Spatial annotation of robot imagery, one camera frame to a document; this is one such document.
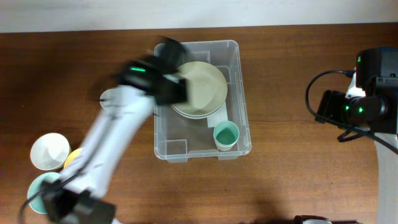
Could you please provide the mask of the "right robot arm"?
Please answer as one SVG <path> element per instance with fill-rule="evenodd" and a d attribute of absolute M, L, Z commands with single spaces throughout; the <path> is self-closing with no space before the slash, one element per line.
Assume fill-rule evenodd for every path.
<path fill-rule="evenodd" d="M 324 92 L 316 111 L 305 106 L 319 123 L 344 132 L 338 142 L 367 137 L 374 141 L 378 162 L 378 223 L 397 223 L 397 48 L 360 51 L 356 67 L 343 70 L 351 79 L 347 92 Z"/>

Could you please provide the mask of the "green paper cup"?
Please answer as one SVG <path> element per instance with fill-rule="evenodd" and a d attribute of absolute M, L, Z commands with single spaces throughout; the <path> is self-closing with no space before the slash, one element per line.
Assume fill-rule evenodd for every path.
<path fill-rule="evenodd" d="M 219 123 L 213 130 L 215 142 L 225 145 L 237 143 L 239 138 L 239 129 L 237 125 L 231 121 L 223 121 Z"/>

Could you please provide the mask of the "cream paper cup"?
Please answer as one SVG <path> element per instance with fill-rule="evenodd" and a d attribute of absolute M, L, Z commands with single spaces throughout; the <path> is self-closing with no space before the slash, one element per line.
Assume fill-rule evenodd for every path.
<path fill-rule="evenodd" d="M 236 143 L 234 142 L 233 144 L 225 145 L 225 144 L 222 144 L 222 143 L 219 143 L 219 142 L 216 141 L 215 144 L 216 144 L 216 148 L 218 150 L 229 151 Z"/>

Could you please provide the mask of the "yellow small bowl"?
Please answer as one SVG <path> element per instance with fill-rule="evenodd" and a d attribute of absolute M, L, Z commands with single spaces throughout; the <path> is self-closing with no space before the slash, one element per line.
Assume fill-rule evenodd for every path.
<path fill-rule="evenodd" d="M 67 159 L 65 160 L 65 163 L 63 165 L 63 168 L 66 169 L 79 155 L 80 152 L 82 151 L 82 148 L 75 149 L 72 151 Z"/>

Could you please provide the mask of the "grey paper cup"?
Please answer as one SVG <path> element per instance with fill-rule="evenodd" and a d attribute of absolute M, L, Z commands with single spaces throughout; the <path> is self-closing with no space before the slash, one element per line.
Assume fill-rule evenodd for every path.
<path fill-rule="evenodd" d="M 99 98 L 99 103 L 102 109 L 110 110 L 114 108 L 116 103 L 116 95 L 117 93 L 114 88 L 104 91 Z"/>

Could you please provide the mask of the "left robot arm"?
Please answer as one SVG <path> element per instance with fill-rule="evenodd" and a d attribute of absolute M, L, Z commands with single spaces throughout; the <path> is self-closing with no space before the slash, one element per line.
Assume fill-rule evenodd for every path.
<path fill-rule="evenodd" d="M 117 87 L 109 106 L 102 109 L 82 142 L 79 156 L 57 180 L 43 181 L 39 191 L 20 207 L 35 199 L 43 201 L 52 223 L 117 223 L 116 206 L 103 201 L 120 158 L 157 105 L 188 100 L 187 81 L 175 78 L 178 63 L 188 54 L 182 43 L 164 37 L 157 55 L 149 54 L 126 62 L 115 77 Z"/>

